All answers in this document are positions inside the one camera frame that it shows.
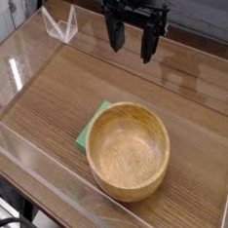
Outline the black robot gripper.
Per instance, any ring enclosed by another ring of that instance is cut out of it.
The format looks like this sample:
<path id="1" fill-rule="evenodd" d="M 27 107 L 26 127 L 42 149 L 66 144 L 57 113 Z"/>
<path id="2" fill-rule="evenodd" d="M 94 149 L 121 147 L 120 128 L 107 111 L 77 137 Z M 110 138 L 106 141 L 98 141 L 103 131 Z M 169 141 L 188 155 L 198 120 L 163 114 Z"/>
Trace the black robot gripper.
<path id="1" fill-rule="evenodd" d="M 141 58 L 148 63 L 156 53 L 159 36 L 167 32 L 167 13 L 169 6 L 160 0 L 103 0 L 105 10 L 106 29 L 111 48 L 116 53 L 125 44 L 125 29 L 121 21 L 124 20 L 134 26 L 144 26 L 141 40 Z"/>

